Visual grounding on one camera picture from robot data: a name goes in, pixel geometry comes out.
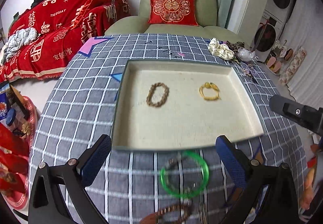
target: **braided bracelet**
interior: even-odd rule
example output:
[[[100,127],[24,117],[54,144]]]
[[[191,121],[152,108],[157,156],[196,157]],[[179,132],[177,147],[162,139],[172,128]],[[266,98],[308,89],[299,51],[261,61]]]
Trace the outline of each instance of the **braided bracelet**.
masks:
[[[163,94],[163,96],[162,96],[162,98],[161,98],[161,100],[159,102],[153,103],[151,101],[151,98],[152,98],[152,95],[155,92],[155,89],[158,86],[162,86],[164,88],[164,94]],[[151,85],[150,90],[149,90],[149,93],[148,93],[148,96],[147,96],[147,99],[146,99],[147,105],[154,106],[154,107],[160,107],[161,105],[163,105],[166,102],[166,99],[167,99],[167,96],[168,96],[168,92],[169,92],[168,87],[164,83],[158,82],[158,83],[155,83],[155,84]]]
[[[160,209],[158,212],[149,214],[148,216],[144,217],[139,224],[156,224],[159,223],[159,220],[162,220],[162,217],[168,212],[175,212],[175,211],[184,211],[184,214],[176,221],[167,222],[167,224],[181,224],[185,220],[189,218],[191,215],[190,204],[175,204],[169,207]]]
[[[203,88],[207,88],[207,89],[212,88],[212,89],[214,89],[214,91],[216,92],[216,95],[214,97],[206,97],[206,96],[204,96]],[[219,88],[214,83],[205,82],[202,86],[200,86],[200,95],[201,95],[201,97],[204,98],[204,100],[217,100],[217,99],[219,99],[220,98],[219,92],[220,92]]]

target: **white curtain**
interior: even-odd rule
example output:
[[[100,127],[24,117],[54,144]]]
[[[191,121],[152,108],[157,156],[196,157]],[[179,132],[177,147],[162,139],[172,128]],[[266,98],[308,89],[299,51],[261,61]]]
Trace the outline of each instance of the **white curtain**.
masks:
[[[280,41],[297,51],[307,51],[303,63],[287,84],[297,102],[316,109],[323,107],[323,3],[297,0]]]

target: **plastic bag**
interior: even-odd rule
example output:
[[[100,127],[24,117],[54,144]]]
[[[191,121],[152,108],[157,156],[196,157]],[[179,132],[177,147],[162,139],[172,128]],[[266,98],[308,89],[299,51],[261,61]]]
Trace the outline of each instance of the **plastic bag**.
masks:
[[[250,52],[249,50],[247,50],[247,49],[245,49],[243,47],[238,48],[237,56],[242,61],[245,61],[245,62],[249,62],[251,60],[257,60],[258,59],[258,57],[256,56],[256,52],[255,51]]]

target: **slipper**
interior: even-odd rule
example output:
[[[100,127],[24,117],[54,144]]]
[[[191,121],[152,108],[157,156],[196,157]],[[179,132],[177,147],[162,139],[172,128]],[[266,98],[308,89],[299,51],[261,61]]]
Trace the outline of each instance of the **slipper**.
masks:
[[[277,61],[276,63],[275,63],[275,66],[274,66],[274,68],[273,68],[273,72],[274,73],[277,73],[279,70],[280,70],[280,68],[282,67],[282,63],[281,62],[279,62],[279,61]]]
[[[291,58],[291,56],[293,55],[293,50],[290,48],[287,52],[286,52],[286,55],[284,57],[284,59],[287,61],[288,59]]]
[[[276,62],[276,59],[272,56],[268,62],[267,62],[267,68],[270,68],[272,65],[274,65]]]

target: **green armchair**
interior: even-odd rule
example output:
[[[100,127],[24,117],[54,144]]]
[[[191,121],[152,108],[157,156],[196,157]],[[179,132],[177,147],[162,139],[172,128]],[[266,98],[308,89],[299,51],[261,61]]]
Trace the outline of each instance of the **green armchair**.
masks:
[[[151,6],[150,0],[140,0],[139,15],[125,17],[114,23],[105,35],[130,33],[168,33],[176,35],[200,36],[203,38],[217,38],[232,43],[243,40],[234,32],[216,26],[216,0],[195,0],[195,18],[199,26],[149,24]]]

